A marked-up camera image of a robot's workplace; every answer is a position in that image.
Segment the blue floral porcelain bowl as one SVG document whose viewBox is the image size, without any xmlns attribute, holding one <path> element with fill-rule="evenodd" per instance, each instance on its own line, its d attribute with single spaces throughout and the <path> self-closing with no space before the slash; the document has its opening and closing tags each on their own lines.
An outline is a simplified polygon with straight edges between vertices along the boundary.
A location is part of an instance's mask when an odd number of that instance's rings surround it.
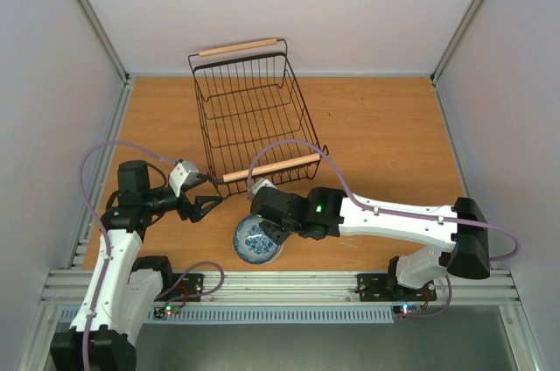
<svg viewBox="0 0 560 371">
<path fill-rule="evenodd" d="M 233 236 L 234 250 L 246 263 L 261 265 L 275 261 L 284 246 L 266 235 L 259 216 L 245 217 L 236 227 Z"/>
</svg>

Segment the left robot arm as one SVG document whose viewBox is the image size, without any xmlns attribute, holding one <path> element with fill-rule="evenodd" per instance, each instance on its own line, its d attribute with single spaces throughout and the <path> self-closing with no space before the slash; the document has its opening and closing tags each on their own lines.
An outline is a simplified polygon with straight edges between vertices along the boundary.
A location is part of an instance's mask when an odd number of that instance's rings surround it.
<svg viewBox="0 0 560 371">
<path fill-rule="evenodd" d="M 150 182 L 151 164 L 127 161 L 117 170 L 118 187 L 101 216 L 97 262 L 80 309 L 65 332 L 52 338 L 58 370 L 133 370 L 137 336 L 156 299 L 170 297 L 179 278 L 165 255 L 139 256 L 148 228 L 169 212 L 182 221 L 201 221 L 220 196 L 187 198 L 209 181 L 194 163 L 179 160 L 161 186 Z"/>
</svg>

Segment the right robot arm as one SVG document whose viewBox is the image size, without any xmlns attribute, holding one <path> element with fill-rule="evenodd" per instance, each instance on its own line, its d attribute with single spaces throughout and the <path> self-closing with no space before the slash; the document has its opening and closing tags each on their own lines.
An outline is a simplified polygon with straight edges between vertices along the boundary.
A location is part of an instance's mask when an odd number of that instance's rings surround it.
<svg viewBox="0 0 560 371">
<path fill-rule="evenodd" d="M 412 206 L 327 187 L 313 188 L 303 197 L 263 186 L 252 199 L 250 212 L 260 218 L 263 231 L 276 244 L 283 244 L 290 235 L 316 241 L 375 236 L 420 244 L 415 253 L 389 262 L 386 286 L 397 298 L 447 275 L 470 280 L 490 276 L 487 225 L 472 199 Z"/>
</svg>

